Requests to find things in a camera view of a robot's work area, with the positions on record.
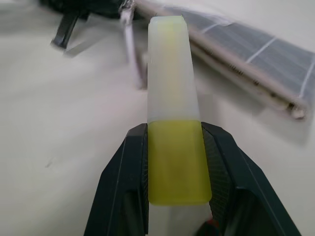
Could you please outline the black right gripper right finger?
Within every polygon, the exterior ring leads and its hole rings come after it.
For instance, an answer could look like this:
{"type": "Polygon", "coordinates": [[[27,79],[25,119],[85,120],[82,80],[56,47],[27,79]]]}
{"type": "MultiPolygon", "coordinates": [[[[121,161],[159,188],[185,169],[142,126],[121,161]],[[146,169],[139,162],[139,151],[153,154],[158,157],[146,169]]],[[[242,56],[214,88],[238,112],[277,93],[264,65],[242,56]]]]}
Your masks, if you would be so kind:
{"type": "Polygon", "coordinates": [[[223,236],[298,236],[264,172],[221,127],[202,125],[212,216],[223,236]]]}

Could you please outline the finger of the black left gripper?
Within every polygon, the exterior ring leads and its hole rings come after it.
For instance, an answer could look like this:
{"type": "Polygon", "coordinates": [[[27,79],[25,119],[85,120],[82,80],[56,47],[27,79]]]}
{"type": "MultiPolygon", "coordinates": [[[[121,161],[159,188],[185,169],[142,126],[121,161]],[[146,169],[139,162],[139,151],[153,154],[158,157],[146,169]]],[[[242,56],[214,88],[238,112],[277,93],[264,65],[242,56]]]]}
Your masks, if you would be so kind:
{"type": "Polygon", "coordinates": [[[56,35],[51,41],[52,45],[62,49],[67,48],[68,42],[70,40],[71,34],[78,18],[78,13],[67,13],[63,15],[56,35]]]}

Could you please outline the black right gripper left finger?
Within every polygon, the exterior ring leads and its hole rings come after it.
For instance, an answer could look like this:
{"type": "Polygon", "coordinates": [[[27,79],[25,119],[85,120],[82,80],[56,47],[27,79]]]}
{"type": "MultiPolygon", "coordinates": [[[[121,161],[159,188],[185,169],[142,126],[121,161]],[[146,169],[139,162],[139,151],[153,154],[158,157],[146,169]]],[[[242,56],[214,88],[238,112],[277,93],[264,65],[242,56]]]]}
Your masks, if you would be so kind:
{"type": "Polygon", "coordinates": [[[103,170],[86,236],[145,236],[149,231],[147,124],[130,129],[103,170]]]}

